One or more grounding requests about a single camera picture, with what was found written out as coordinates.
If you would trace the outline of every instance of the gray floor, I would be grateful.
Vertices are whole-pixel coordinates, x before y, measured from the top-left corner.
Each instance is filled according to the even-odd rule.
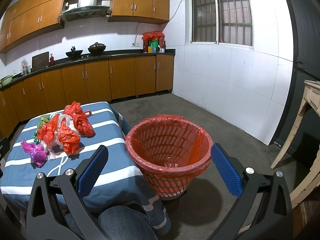
[[[225,151],[236,157],[243,166],[250,166],[262,174],[282,171],[290,192],[308,173],[304,166],[289,155],[279,162],[276,169],[270,169],[279,152],[276,145],[266,146],[239,128],[173,94],[137,98],[114,103],[112,106],[131,126],[155,114],[183,116],[203,127],[211,135],[213,142],[220,143]],[[235,200],[236,197],[228,192],[211,163],[203,174],[193,179],[188,193],[180,199],[179,209],[169,213],[171,230],[160,239],[206,239],[220,224]],[[252,211],[257,209],[259,201],[260,196],[257,197]],[[254,212],[250,212],[244,225],[249,224],[253,216]]]

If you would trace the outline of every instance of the table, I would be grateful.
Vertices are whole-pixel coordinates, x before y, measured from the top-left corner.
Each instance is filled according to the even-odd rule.
[[[291,128],[290,134],[287,137],[285,143],[283,144],[279,154],[274,159],[271,168],[273,169],[277,163],[284,156],[285,152],[288,150],[294,136],[297,133],[299,125],[305,112],[313,108],[320,117],[320,82],[314,82],[305,80],[305,88],[303,92],[303,97],[301,105],[298,111],[296,120]],[[290,194],[292,208],[296,207],[302,200],[304,200],[312,190],[319,186],[320,184],[320,150],[317,152],[317,157],[315,158],[310,172],[305,177],[305,179],[295,188],[295,190]]]

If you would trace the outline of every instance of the countertop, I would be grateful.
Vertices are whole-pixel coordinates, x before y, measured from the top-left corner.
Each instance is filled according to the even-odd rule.
[[[20,77],[14,77],[12,79],[12,81],[1,87],[0,91],[10,87],[11,85],[22,81],[28,77],[40,74],[42,72],[46,72],[49,70],[53,70],[56,68],[62,68],[62,67],[66,67],[66,66],[70,66],[70,65],[74,65],[74,64],[78,64],[78,63],[84,63],[84,62],[89,62],[89,61],[97,61],[97,60],[103,60],[103,59],[109,59],[109,58],[118,58],[118,57],[136,57],[136,56],[156,56],[156,55],[175,55],[175,49],[166,49],[165,53],[143,53],[142,49],[121,49],[121,50],[108,50],[108,51],[104,51],[103,54],[101,56],[91,56],[90,53],[88,54],[82,54],[80,59],[76,59],[76,60],[70,60],[70,58],[66,57],[66,58],[62,58],[62,59],[58,59],[54,61],[54,65],[53,66],[48,66],[42,69],[39,69],[37,71],[32,71],[31,69],[31,73],[25,75],[25,76],[20,76]]]

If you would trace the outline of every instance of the window frame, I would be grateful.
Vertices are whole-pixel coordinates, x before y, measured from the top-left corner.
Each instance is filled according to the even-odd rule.
[[[243,45],[243,44],[235,44],[235,43],[225,43],[225,42],[219,42],[219,35],[220,35],[220,28],[221,28],[221,22],[220,22],[220,15],[221,15],[221,8],[219,7],[218,0],[215,0],[215,6],[216,6],[216,42],[208,42],[208,41],[192,41],[192,31],[193,31],[193,5],[192,0],[189,0],[189,45],[223,45],[226,47],[238,47],[238,48],[253,48],[253,19],[252,19],[252,11],[251,11],[251,5],[249,0],[249,8],[250,8],[250,18],[252,22],[252,45]]]

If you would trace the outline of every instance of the orange plastic basket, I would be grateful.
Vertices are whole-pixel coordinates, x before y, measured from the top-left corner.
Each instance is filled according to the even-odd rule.
[[[130,157],[163,200],[179,197],[210,164],[210,135],[181,116],[155,115],[125,138]]]

